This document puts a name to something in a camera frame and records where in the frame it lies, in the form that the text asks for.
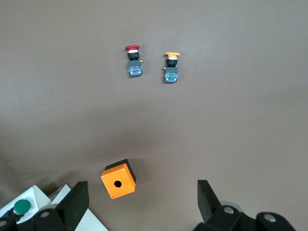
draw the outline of green push button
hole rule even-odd
[[[29,211],[31,204],[28,200],[19,200],[14,204],[14,212],[23,215]]]

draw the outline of orange box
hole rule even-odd
[[[136,188],[136,177],[127,159],[108,165],[101,179],[111,199],[133,193]]]

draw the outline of bolt head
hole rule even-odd
[[[264,214],[264,219],[269,221],[269,222],[276,222],[276,218],[269,213]]]
[[[8,221],[7,220],[2,220],[0,221],[0,227],[3,227],[5,225],[7,225]]]
[[[228,214],[233,214],[234,210],[231,207],[224,207],[223,211]]]
[[[41,213],[40,217],[45,218],[45,217],[48,217],[49,214],[50,214],[50,212],[46,211],[46,212]]]

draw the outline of screw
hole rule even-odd
[[[264,219],[269,222],[276,222],[276,218],[271,214],[264,214]]]
[[[45,217],[48,217],[49,214],[50,214],[50,212],[46,211],[46,212],[43,212],[43,213],[40,215],[40,217],[41,217],[41,218],[45,218]]]
[[[229,213],[229,214],[234,213],[234,210],[231,207],[224,207],[223,211],[225,211],[225,213]]]
[[[5,226],[7,223],[8,223],[7,220],[2,220],[2,221],[0,221],[0,227]]]

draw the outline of gray surface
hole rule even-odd
[[[308,1],[24,1],[0,7],[1,205],[89,181],[111,231],[187,231],[197,180],[308,227]],[[139,44],[142,77],[125,46]],[[180,52],[164,84],[164,53]],[[135,193],[100,175],[128,158]]]

